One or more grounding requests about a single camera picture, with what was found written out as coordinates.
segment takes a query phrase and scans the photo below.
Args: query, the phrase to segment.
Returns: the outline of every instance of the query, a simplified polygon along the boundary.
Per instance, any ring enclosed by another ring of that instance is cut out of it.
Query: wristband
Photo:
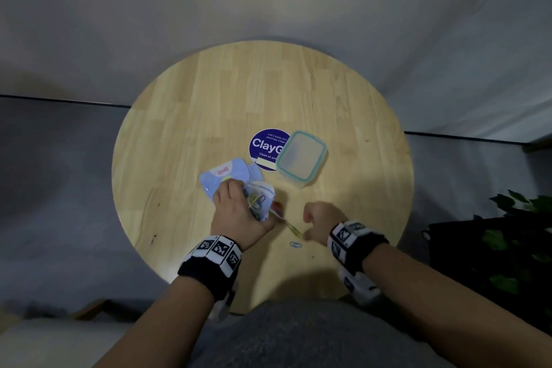
[[[332,255],[353,276],[364,273],[362,261],[376,246],[389,241],[381,233],[375,232],[358,221],[339,223],[329,233],[328,247]]]
[[[205,285],[215,301],[223,300],[238,274],[242,252],[235,241],[222,235],[211,235],[184,258],[178,270]]]

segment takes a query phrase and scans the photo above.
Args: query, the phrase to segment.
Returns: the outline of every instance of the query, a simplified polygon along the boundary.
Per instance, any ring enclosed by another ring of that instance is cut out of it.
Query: fist
[[[303,210],[303,221],[312,223],[313,226],[303,233],[303,239],[314,240],[326,246],[332,228],[348,220],[343,211],[329,202],[307,202]]]
[[[244,183],[235,179],[225,180],[212,196],[215,215],[211,222],[211,235],[223,235],[235,241],[242,252],[252,247],[274,228],[275,219],[257,221],[249,211],[244,197]]]

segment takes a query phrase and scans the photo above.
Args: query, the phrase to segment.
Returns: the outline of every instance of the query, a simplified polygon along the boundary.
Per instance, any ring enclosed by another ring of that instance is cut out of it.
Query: purple circular sticker
[[[261,169],[276,170],[276,158],[289,134],[278,128],[267,128],[253,136],[249,143],[249,156]]]

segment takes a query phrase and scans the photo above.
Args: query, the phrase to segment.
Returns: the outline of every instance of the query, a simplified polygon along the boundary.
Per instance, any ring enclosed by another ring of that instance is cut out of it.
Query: plastic food container
[[[326,152],[326,143],[320,138],[304,131],[295,131],[276,159],[276,170],[302,188],[316,177]]]

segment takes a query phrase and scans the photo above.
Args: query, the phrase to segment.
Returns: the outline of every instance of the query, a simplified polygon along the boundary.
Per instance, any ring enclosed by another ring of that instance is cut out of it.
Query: wooden tabletop
[[[307,201],[331,201],[396,244],[410,214],[413,171],[396,116],[358,73],[299,45],[249,41],[209,48],[171,66],[139,96],[122,123],[112,165],[115,207],[142,259],[167,282],[209,235],[215,207],[199,175],[233,158],[251,162],[265,128],[307,131],[328,156],[314,184],[297,189],[276,172],[266,181],[300,231]],[[338,298],[337,261],[283,227],[244,254],[231,310],[269,298]]]

